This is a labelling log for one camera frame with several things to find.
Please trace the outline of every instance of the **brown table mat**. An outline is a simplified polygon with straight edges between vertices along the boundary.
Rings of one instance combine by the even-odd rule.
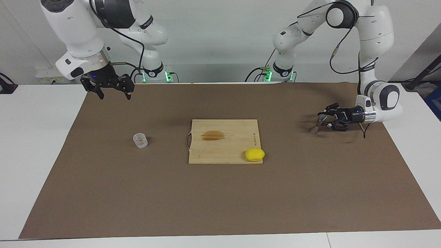
[[[307,132],[317,112],[355,96],[349,83],[89,94],[20,238],[441,229],[383,124],[366,140],[358,126]],[[192,119],[258,119],[264,164],[188,165]]]

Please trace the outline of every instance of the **cable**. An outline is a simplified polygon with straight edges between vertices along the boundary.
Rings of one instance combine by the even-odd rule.
[[[128,62],[112,62],[110,63],[111,65],[130,65],[131,67],[135,68],[136,70],[138,70],[138,67],[136,67],[134,64],[130,64]]]
[[[294,78],[294,81],[293,81],[293,83],[295,83],[295,81],[297,80],[297,72],[293,71],[292,73],[295,73],[295,78]]]
[[[435,69],[435,70],[433,70],[433,71],[431,71],[430,73],[428,73],[427,75],[426,75],[426,77],[428,76],[428,75],[431,75],[431,74],[433,74],[433,73],[435,73],[435,72],[437,72],[437,71],[439,71],[441,69],[441,66],[440,67],[438,67],[437,69]],[[413,81],[413,80],[415,80],[416,78],[412,78],[412,79],[408,79],[408,80],[404,80],[404,81],[401,81],[402,83],[406,83],[406,82],[410,82],[410,81]]]
[[[131,37],[128,37],[127,35],[119,32],[118,30],[116,30],[116,29],[114,29],[112,27],[110,29],[113,30],[114,32],[116,32],[117,34],[119,34],[119,35],[121,35],[121,36],[123,36],[123,37],[125,37],[125,38],[127,38],[127,39],[129,39],[131,41],[134,41],[134,42],[136,42],[136,43],[138,43],[138,44],[140,44],[142,46],[142,52],[141,52],[141,57],[139,58],[139,67],[138,67],[139,72],[141,72],[142,58],[144,57],[144,52],[146,50],[146,45],[144,45],[144,43],[142,43],[140,41],[137,41],[137,40],[135,40],[135,39],[133,39]]]
[[[9,82],[11,82],[12,84],[15,84],[14,81],[12,81],[8,76],[6,76],[5,74],[0,72],[0,75],[3,76],[4,78],[6,78]]]
[[[268,66],[268,63],[269,63],[269,61],[271,60],[271,58],[273,57],[273,55],[274,55],[274,53],[276,52],[276,49],[274,49],[273,50],[273,53],[271,54],[271,56],[269,56],[269,59],[268,59],[268,61],[266,62],[266,64],[265,64],[265,67],[267,67]],[[259,79],[257,79],[257,81],[260,81],[260,77],[262,76],[262,74],[263,74],[263,70],[261,71],[261,73],[258,75],[259,76]]]
[[[133,77],[133,75],[135,74],[135,71],[139,71],[139,68],[135,68],[132,73],[130,74],[130,79]]]
[[[179,81],[179,76],[178,76],[178,74],[177,74],[176,72],[170,72],[170,74],[171,74],[171,75],[176,75],[176,78],[178,79],[178,83],[181,83],[181,82]]]
[[[363,132],[363,139],[366,139],[366,132],[367,132],[367,129],[369,128],[369,126],[371,125],[371,123],[369,123],[366,128],[364,128],[361,123],[359,123],[359,125],[361,128],[361,131]]]
[[[328,4],[324,4],[324,5],[320,6],[320,7],[314,8],[314,9],[312,9],[312,10],[306,12],[306,13],[303,13],[303,14],[297,16],[297,19],[300,18],[300,17],[302,17],[302,16],[304,16],[304,15],[307,15],[307,14],[313,12],[313,11],[316,11],[316,10],[318,10],[318,9],[320,9],[320,8],[323,8],[324,6],[328,6],[328,5],[335,4],[335,3],[337,3],[337,2],[331,2],[331,3],[328,3]]]
[[[138,76],[138,75],[142,75],[142,73],[138,73],[138,74],[135,75],[135,78],[134,78],[134,80],[133,80],[133,83],[136,83],[136,76]]]
[[[340,72],[340,71],[337,71],[336,69],[334,69],[334,67],[332,66],[332,60],[334,59],[335,55],[337,54],[338,49],[340,48],[341,43],[343,43],[343,41],[348,37],[349,33],[352,31],[353,28],[354,27],[350,28],[349,31],[346,33],[346,35],[343,37],[343,39],[341,39],[341,41],[337,44],[337,46],[334,49],[334,52],[332,53],[331,58],[329,59],[329,67],[331,68],[331,70],[333,72],[337,73],[337,74],[340,74],[340,75],[351,74],[351,73],[354,73],[354,72],[358,72],[360,70],[360,69],[357,69],[357,70],[348,71],[348,72]],[[378,58],[376,58],[370,64],[366,65],[364,68],[373,65],[377,60],[378,60]]]
[[[259,77],[259,80],[260,80],[260,77],[261,77],[261,76],[266,76],[266,74],[265,74],[265,73],[261,73],[261,74],[257,75],[257,76],[254,78],[254,82],[255,82],[256,80],[258,80],[257,77]]]
[[[245,79],[245,82],[248,81],[248,79],[251,77],[251,74],[253,74],[255,71],[258,71],[258,70],[261,70],[261,69],[262,69],[261,67],[257,67],[256,69],[252,70],[252,71],[248,74],[247,78]]]
[[[100,21],[102,21],[103,24],[105,24],[106,22],[105,22],[103,19],[101,19],[101,17],[98,15],[97,11],[96,11],[95,8],[93,7],[93,5],[92,5],[92,0],[89,0],[89,5],[90,5],[90,8],[92,9],[92,12],[96,15],[96,17],[97,17]],[[119,32],[118,30],[116,30],[116,29],[113,28],[113,27],[110,27],[110,26],[107,26],[107,27],[108,27],[109,29],[111,29],[113,32],[115,32],[115,33],[117,33],[117,34],[119,34],[119,35],[121,35],[121,36],[123,36],[123,37],[125,37],[125,38],[127,38],[127,39],[129,39],[129,40],[131,40],[131,41],[134,41],[134,42],[136,42],[136,43],[138,43],[138,44],[140,44],[140,45],[142,46],[141,57],[139,58],[139,67],[137,68],[137,70],[139,71],[139,73],[141,73],[142,58],[144,57],[144,52],[145,52],[145,50],[146,50],[146,46],[144,45],[144,43],[142,43],[142,42],[140,42],[140,41],[137,41],[137,40],[135,40],[135,39],[133,39],[133,38],[131,38],[131,37],[129,37],[129,36],[127,36],[127,35],[125,35],[125,34]]]

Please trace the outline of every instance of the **lemon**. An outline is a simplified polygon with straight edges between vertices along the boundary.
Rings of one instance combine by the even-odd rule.
[[[250,162],[258,162],[263,159],[265,152],[260,148],[252,148],[245,152],[245,157]]]

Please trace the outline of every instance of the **white table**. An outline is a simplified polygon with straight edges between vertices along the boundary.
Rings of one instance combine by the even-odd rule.
[[[0,248],[441,247],[441,230],[13,241],[19,237],[85,96],[81,85],[20,86],[13,95],[0,95],[0,240],[4,240]],[[418,94],[402,89],[401,103],[403,117],[385,126],[441,218],[441,123]]]

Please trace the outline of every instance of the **small cup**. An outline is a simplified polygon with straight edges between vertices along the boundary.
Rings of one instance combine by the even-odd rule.
[[[149,142],[147,141],[146,135],[143,133],[137,133],[133,136],[133,141],[135,142],[135,145],[139,148],[146,148],[149,145]]]

